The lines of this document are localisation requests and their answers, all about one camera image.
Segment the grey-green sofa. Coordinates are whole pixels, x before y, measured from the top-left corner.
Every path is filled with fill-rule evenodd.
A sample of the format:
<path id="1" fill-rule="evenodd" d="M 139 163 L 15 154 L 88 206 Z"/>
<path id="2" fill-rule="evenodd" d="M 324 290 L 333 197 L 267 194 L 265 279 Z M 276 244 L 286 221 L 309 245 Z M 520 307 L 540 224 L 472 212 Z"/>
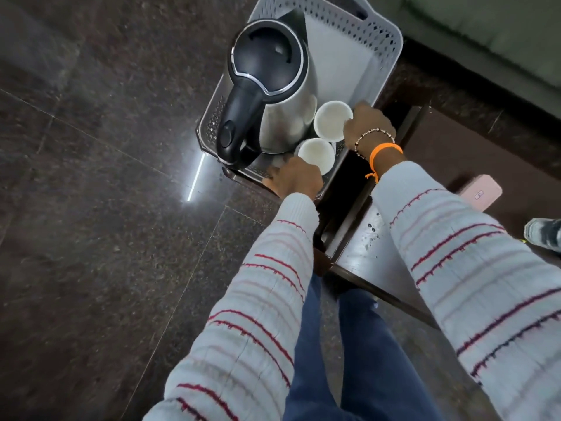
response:
<path id="1" fill-rule="evenodd" d="M 368 0 L 412 40 L 467 64 L 478 51 L 561 91 L 561 0 Z"/>

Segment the person's right hand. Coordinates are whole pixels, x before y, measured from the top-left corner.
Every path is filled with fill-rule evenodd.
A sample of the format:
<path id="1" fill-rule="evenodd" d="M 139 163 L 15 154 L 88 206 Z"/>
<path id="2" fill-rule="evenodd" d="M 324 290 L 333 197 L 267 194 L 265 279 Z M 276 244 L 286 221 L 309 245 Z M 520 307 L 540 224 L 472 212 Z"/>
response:
<path id="1" fill-rule="evenodd" d="M 353 113 L 357 128 L 357 142 L 355 147 L 347 147 L 348 150 L 368 155 L 379 144 L 394 143 L 396 130 L 382 111 L 361 101 L 354 106 Z"/>

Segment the dark wooden side table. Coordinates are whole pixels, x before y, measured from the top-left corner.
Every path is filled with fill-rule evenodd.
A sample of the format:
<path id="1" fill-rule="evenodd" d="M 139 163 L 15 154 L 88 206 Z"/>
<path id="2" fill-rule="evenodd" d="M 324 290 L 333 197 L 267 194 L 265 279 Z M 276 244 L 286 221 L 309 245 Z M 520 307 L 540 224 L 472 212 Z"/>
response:
<path id="1" fill-rule="evenodd" d="M 362 177 L 366 168 L 342 141 L 332 147 L 337 151 L 336 163 L 316 199 L 320 226 L 314 245 L 320 256 L 333 263 L 333 274 L 439 330 L 373 202 L 374 180 Z"/>

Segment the person's left leg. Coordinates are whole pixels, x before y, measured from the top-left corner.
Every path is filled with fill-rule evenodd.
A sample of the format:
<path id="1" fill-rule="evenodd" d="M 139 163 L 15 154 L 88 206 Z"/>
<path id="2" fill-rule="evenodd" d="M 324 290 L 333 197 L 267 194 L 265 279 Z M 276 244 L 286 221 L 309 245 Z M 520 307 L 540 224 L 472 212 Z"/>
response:
<path id="1" fill-rule="evenodd" d="M 282 421 L 345 421 L 328 386 L 320 346 L 321 280 L 313 274 L 302 309 L 294 376 Z"/>

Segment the person's left hand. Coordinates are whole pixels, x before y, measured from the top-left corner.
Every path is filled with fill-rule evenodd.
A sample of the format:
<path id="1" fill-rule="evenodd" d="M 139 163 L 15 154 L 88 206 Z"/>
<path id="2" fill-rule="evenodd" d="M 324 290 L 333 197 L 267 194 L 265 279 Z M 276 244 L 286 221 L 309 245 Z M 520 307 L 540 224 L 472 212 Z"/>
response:
<path id="1" fill-rule="evenodd" d="M 319 168 L 298 156 L 289 157 L 281 167 L 284 170 L 284 189 L 272 191 L 281 200 L 296 193 L 314 200 L 324 186 Z"/>

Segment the white ceramic cup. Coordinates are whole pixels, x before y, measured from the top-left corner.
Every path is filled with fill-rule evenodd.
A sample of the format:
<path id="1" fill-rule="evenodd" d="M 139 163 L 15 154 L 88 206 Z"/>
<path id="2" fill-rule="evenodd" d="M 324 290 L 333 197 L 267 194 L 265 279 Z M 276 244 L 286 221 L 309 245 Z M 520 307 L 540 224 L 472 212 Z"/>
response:
<path id="1" fill-rule="evenodd" d="M 329 143 L 340 142 L 344 139 L 344 124 L 353 117 L 353 110 L 346 103 L 338 100 L 328 101 L 315 113 L 315 134 Z"/>
<path id="2" fill-rule="evenodd" d="M 295 156 L 317 166 L 322 176 L 328 174 L 335 163 L 335 150 L 332 144 L 319 137 L 302 141 L 295 150 Z"/>

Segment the pink phone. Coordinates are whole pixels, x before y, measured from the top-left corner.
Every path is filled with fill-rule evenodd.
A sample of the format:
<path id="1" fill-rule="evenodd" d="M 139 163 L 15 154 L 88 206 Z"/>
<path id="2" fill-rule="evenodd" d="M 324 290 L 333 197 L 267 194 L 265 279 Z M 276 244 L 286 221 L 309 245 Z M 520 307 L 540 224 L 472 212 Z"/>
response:
<path id="1" fill-rule="evenodd" d="M 501 186 L 490 175 L 479 175 L 465 184 L 457 195 L 479 212 L 485 212 L 501 197 Z"/>

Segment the grey perforated plastic tray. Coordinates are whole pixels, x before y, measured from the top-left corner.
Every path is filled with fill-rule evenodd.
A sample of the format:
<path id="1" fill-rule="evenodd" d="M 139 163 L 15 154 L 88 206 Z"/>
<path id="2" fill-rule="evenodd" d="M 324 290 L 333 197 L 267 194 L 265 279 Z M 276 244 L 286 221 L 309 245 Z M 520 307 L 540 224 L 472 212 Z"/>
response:
<path id="1" fill-rule="evenodd" d="M 399 28 L 377 13 L 368 0 L 350 2 L 354 2 L 354 11 L 361 12 L 360 15 L 330 0 L 257 0 L 248 19 L 249 23 L 279 19 L 287 14 L 290 17 L 292 14 L 299 24 L 305 25 L 306 42 L 319 80 L 317 108 L 332 100 L 349 106 L 361 100 L 374 105 L 403 48 Z M 196 129 L 200 149 L 216 159 L 219 119 L 231 88 L 225 66 Z M 334 166 L 323 176 L 324 187 L 316 197 L 318 202 L 328 192 L 348 153 L 342 142 L 332 145 L 335 148 Z M 280 157 L 260 155 L 239 172 L 225 168 L 233 180 L 252 186 L 249 183 L 259 184 L 265 176 L 265 169 L 281 161 Z"/>

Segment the person's leg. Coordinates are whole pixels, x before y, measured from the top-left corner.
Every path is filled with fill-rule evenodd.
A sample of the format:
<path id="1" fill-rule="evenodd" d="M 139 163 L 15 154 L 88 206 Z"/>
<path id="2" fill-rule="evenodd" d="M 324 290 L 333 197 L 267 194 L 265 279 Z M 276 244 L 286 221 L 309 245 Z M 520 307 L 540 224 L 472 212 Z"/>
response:
<path id="1" fill-rule="evenodd" d="M 444 421 L 373 297 L 346 291 L 338 309 L 344 353 L 341 421 Z"/>
<path id="2" fill-rule="evenodd" d="M 313 274 L 302 309 L 294 376 L 282 421 L 345 421 L 328 386 L 320 346 L 321 280 Z"/>

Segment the person's left forearm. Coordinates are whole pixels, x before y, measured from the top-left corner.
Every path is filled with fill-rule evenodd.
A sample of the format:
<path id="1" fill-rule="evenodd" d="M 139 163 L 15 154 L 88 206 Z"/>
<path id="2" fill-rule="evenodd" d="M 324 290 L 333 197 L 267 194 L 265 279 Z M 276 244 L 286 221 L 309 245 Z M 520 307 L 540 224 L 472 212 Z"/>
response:
<path id="1" fill-rule="evenodd" d="M 311 198 L 284 199 L 143 421 L 281 421 L 318 225 Z"/>

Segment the person's right forearm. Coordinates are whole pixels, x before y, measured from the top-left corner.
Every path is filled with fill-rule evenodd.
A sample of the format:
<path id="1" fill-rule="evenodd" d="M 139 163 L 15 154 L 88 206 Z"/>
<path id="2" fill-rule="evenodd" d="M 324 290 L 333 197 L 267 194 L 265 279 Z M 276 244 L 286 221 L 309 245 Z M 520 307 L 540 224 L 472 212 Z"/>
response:
<path id="1" fill-rule="evenodd" d="M 374 203 L 466 373 L 507 421 L 561 421 L 561 269 L 404 160 Z"/>

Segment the person's right leg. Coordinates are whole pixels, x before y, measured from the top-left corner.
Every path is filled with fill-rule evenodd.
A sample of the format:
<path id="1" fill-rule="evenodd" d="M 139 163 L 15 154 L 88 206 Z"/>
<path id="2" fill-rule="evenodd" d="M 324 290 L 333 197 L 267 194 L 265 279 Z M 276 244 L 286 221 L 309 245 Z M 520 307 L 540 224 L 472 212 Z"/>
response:
<path id="1" fill-rule="evenodd" d="M 346 291 L 338 309 L 344 353 L 341 421 L 444 421 L 373 297 Z"/>

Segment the orange thread wristband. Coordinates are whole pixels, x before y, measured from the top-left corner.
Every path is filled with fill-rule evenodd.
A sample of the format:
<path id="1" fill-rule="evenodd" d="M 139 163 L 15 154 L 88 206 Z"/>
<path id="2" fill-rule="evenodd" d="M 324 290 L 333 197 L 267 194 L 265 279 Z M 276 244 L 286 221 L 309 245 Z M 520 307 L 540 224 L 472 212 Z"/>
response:
<path id="1" fill-rule="evenodd" d="M 390 150 L 392 153 L 390 155 L 386 155 L 384 154 L 382 156 L 382 173 L 379 174 L 379 172 L 376 170 L 376 165 L 375 165 L 375 158 L 382 153 L 383 151 L 388 151 Z M 394 143 L 383 143 L 383 144 L 379 144 L 378 146 L 376 146 L 375 148 L 372 149 L 369 157 L 368 157 L 368 164 L 369 167 L 371 169 L 371 172 L 365 175 L 366 179 L 370 179 L 372 178 L 374 180 L 374 182 L 377 184 L 380 180 L 380 177 L 385 174 L 385 172 L 387 172 L 390 168 L 392 168 L 394 165 L 403 162 L 405 160 L 405 157 L 403 155 L 403 149 Z"/>

